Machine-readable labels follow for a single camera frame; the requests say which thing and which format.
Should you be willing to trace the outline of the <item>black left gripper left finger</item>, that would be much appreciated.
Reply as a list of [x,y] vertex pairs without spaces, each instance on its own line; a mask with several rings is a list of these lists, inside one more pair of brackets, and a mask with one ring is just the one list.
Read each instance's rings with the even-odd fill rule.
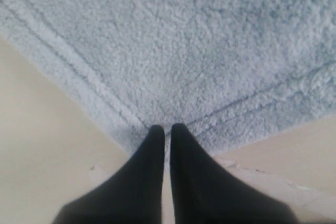
[[108,180],[65,204],[54,223],[161,223],[165,135],[154,125]]

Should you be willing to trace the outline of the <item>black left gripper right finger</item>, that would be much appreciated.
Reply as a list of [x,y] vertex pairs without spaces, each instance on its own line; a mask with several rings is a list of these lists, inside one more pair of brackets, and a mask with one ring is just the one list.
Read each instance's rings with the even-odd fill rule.
[[170,177],[176,223],[298,223],[286,204],[216,163],[182,123],[171,129]]

